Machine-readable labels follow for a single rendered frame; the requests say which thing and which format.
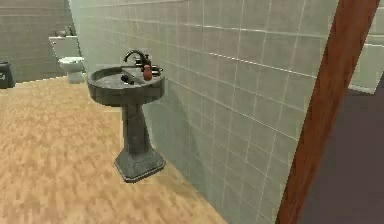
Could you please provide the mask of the black sink faucet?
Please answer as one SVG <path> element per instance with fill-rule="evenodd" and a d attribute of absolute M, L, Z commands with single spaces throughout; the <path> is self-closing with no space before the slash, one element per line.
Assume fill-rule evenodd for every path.
<path fill-rule="evenodd" d="M 144 71 L 144 67 L 149 66 L 153 75 L 155 75 L 155 76 L 161 75 L 161 72 L 163 71 L 163 69 L 159 65 L 153 65 L 152 61 L 149 59 L 148 54 L 143 53 L 140 50 L 133 49 L 133 50 L 130 50 L 126 53 L 126 55 L 123 58 L 123 61 L 127 62 L 128 58 L 131 55 L 137 55 L 137 58 L 135 59 L 135 63 L 134 63 L 134 66 L 136 68 L 140 68 L 141 71 Z"/>

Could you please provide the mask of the white toilet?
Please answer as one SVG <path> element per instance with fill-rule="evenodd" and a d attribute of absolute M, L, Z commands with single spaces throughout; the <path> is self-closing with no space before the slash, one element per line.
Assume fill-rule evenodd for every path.
<path fill-rule="evenodd" d="M 84 58 L 80 54 L 77 36 L 55 36 L 49 38 L 54 54 L 71 84 L 84 82 Z"/>

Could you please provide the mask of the grey object on toilet tank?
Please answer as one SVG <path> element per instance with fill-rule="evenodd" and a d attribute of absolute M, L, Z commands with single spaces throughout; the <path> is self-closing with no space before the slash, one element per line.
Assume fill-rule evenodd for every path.
<path fill-rule="evenodd" d="M 63 30 L 57 30 L 55 35 L 58 37 L 75 36 L 75 31 L 71 26 L 65 26 Z"/>

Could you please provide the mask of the black bin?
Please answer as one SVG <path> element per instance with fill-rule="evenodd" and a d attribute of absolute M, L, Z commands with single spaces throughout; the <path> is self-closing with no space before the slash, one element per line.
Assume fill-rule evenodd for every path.
<path fill-rule="evenodd" d="M 0 62 L 0 89 L 13 88 L 15 81 L 9 62 Z"/>

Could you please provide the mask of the dark grey pedestal sink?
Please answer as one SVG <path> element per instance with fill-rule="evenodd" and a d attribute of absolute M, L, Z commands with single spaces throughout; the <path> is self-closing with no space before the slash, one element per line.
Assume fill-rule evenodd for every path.
<path fill-rule="evenodd" d="M 161 171 L 166 161 L 151 145 L 143 106 L 164 95 L 162 70 L 145 81 L 139 68 L 107 67 L 90 74 L 86 82 L 92 100 L 122 111 L 124 147 L 114 164 L 123 180 L 135 183 Z"/>

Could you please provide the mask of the brown wooden door frame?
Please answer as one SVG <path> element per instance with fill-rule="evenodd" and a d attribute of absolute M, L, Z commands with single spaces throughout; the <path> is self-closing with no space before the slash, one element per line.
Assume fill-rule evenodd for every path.
<path fill-rule="evenodd" d="M 298 224 L 380 0 L 338 0 L 274 224 Z"/>

